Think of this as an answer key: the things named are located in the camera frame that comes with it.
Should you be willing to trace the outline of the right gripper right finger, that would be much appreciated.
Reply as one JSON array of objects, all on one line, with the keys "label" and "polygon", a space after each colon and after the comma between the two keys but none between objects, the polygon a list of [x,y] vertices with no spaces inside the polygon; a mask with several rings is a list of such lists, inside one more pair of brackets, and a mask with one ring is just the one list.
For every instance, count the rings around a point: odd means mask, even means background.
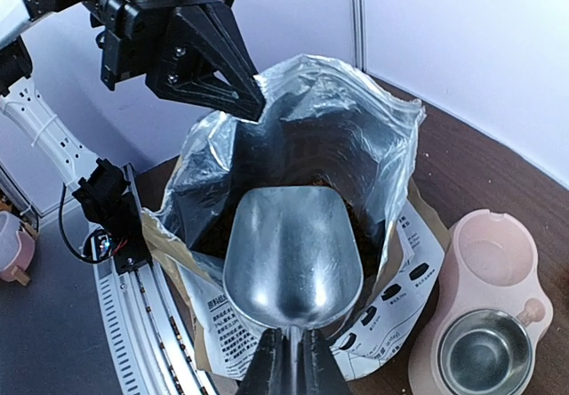
[{"label": "right gripper right finger", "polygon": [[301,353],[302,394],[352,394],[320,330],[303,333]]}]

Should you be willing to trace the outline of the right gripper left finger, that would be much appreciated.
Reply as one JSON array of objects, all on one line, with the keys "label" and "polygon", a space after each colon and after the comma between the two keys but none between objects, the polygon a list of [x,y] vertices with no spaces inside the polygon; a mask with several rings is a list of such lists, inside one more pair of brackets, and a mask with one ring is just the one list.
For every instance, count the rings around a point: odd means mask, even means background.
[{"label": "right gripper left finger", "polygon": [[236,395],[277,395],[283,377],[284,337],[280,329],[265,330]]}]

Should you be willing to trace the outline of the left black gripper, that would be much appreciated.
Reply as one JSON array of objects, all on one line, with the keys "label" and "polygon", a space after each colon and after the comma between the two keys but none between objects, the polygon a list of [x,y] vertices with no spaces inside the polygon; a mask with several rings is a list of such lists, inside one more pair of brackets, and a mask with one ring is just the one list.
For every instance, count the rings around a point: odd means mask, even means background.
[{"label": "left black gripper", "polygon": [[145,75],[160,99],[257,121],[266,100],[232,12],[234,0],[111,0],[101,80]]}]

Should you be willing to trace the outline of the metal food scoop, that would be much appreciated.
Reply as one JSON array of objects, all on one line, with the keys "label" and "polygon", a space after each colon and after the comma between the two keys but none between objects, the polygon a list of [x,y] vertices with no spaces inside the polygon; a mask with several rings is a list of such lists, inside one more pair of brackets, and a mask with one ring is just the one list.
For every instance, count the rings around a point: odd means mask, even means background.
[{"label": "metal food scoop", "polygon": [[342,198],[324,186],[258,188],[240,200],[222,283],[244,327],[284,337],[280,394],[302,394],[301,341],[343,327],[364,278]]}]

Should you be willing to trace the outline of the dog food bag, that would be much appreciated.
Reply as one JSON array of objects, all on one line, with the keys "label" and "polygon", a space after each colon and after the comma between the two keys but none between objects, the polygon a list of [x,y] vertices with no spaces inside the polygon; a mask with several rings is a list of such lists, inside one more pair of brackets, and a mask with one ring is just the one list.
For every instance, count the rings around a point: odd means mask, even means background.
[{"label": "dog food bag", "polygon": [[260,119],[196,123],[143,236],[196,315],[201,369],[240,380],[266,327],[320,326],[364,377],[412,332],[449,239],[411,180],[425,107],[320,56],[256,80]]}]

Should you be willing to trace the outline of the pink double pet bowl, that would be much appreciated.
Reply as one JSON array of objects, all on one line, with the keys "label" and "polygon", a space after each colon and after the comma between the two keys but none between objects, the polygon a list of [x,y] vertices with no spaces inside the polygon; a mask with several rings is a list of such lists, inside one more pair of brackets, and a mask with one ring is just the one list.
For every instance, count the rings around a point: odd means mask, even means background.
[{"label": "pink double pet bowl", "polygon": [[453,394],[441,379],[437,353],[445,330],[458,317],[493,309],[518,318],[532,342],[533,371],[537,344],[553,319],[551,300],[538,278],[536,243],[518,219],[476,210],[456,222],[450,233],[438,276],[437,306],[409,358],[408,379],[414,394]]}]

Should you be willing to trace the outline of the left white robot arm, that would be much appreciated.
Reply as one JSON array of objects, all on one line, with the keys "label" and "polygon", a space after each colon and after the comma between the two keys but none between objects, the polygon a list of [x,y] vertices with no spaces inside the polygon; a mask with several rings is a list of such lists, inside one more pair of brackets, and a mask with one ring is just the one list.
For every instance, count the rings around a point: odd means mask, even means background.
[{"label": "left white robot arm", "polygon": [[265,100],[234,0],[1,0],[1,111],[49,154],[49,181],[98,157],[146,170],[204,109]]}]

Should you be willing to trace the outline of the left aluminium frame post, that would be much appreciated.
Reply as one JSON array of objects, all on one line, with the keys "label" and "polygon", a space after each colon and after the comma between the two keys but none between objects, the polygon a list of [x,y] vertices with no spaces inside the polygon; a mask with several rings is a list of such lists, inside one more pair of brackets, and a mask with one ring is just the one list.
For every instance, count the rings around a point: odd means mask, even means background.
[{"label": "left aluminium frame post", "polygon": [[366,72],[365,0],[350,0],[355,66]]}]

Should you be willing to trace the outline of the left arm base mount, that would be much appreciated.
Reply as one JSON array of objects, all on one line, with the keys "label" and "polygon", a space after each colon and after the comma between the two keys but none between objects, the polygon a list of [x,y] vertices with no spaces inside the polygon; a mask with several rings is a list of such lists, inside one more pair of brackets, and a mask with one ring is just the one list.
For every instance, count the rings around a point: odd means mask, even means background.
[{"label": "left arm base mount", "polygon": [[96,159],[96,166],[87,178],[80,178],[72,196],[81,205],[84,216],[100,227],[108,244],[92,246],[100,235],[91,234],[82,260],[99,264],[107,259],[114,261],[116,272],[123,274],[137,270],[151,262],[151,254],[142,236],[140,211],[132,184],[123,170],[107,159]]}]

